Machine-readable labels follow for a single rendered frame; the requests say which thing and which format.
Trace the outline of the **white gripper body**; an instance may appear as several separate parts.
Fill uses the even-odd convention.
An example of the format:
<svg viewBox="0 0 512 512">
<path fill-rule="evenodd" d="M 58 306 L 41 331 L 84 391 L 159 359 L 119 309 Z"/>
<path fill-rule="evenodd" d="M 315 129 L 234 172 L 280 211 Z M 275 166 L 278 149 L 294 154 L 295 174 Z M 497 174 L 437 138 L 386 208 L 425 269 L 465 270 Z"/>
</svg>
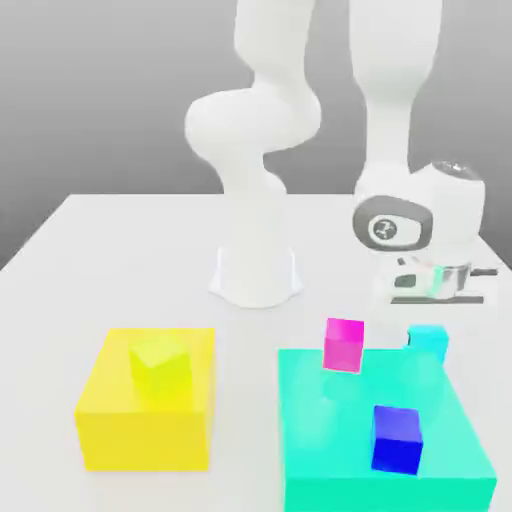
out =
<svg viewBox="0 0 512 512">
<path fill-rule="evenodd" d="M 395 296 L 377 305 L 377 318 L 389 323 L 442 324 L 486 307 L 483 296 L 465 295 L 451 298 Z"/>
</svg>

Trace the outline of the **small cyan cube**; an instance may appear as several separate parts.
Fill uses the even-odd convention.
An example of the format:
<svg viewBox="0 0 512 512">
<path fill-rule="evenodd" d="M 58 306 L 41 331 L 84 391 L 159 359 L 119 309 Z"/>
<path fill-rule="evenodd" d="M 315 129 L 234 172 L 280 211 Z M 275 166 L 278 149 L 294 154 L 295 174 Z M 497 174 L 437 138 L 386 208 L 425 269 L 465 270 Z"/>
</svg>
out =
<svg viewBox="0 0 512 512">
<path fill-rule="evenodd" d="M 408 328 L 407 347 L 432 353 L 443 364 L 449 343 L 446 329 L 440 325 L 412 325 Z"/>
</svg>

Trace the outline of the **small magenta cube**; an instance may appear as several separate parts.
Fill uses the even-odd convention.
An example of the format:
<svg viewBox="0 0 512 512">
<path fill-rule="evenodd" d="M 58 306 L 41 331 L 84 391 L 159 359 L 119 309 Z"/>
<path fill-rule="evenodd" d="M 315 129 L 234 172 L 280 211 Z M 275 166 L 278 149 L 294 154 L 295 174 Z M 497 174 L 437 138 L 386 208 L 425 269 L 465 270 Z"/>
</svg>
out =
<svg viewBox="0 0 512 512">
<path fill-rule="evenodd" d="M 324 336 L 323 368 L 358 374 L 363 346 L 363 321 L 328 318 Z"/>
</svg>

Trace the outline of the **small blue cube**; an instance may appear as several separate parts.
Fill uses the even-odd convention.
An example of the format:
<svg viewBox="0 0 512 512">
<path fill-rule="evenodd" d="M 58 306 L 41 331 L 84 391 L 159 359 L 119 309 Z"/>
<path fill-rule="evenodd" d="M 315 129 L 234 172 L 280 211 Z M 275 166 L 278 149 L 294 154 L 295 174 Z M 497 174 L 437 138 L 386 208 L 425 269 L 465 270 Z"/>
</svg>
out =
<svg viewBox="0 0 512 512">
<path fill-rule="evenodd" d="M 423 445 L 418 410 L 374 406 L 371 456 L 373 470 L 416 475 Z"/>
</svg>

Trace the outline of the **small yellow cube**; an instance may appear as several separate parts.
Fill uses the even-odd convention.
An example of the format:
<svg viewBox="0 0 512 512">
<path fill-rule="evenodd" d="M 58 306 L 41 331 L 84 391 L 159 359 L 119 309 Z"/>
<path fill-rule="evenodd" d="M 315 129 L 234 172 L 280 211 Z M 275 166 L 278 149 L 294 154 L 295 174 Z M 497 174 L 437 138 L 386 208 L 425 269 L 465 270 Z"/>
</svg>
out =
<svg viewBox="0 0 512 512">
<path fill-rule="evenodd" d="M 153 333 L 128 349 L 131 375 L 137 392 L 150 401 L 190 401 L 190 349 L 170 333 Z"/>
</svg>

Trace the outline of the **large teal box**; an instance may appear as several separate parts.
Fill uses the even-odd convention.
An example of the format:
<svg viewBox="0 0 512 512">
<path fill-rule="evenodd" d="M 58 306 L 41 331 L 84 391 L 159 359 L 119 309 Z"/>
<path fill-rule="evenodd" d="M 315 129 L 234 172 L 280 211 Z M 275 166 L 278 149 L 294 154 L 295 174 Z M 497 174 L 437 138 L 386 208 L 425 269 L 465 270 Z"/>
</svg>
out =
<svg viewBox="0 0 512 512">
<path fill-rule="evenodd" d="M 283 512 L 488 512 L 495 470 L 434 355 L 368 349 L 357 374 L 322 360 L 278 352 Z M 372 468 L 377 405 L 418 411 L 417 474 Z"/>
</svg>

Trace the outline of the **large yellow box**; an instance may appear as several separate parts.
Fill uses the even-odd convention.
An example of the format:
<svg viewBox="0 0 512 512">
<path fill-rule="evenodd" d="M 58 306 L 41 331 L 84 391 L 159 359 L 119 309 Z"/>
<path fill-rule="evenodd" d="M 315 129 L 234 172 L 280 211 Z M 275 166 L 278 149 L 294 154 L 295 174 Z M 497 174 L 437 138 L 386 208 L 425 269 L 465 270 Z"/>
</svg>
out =
<svg viewBox="0 0 512 512">
<path fill-rule="evenodd" d="M 190 401 L 144 399 L 131 375 L 129 346 L 170 333 L 191 352 Z M 89 471 L 205 471 L 215 409 L 215 331 L 212 328 L 113 328 L 75 408 Z"/>
</svg>

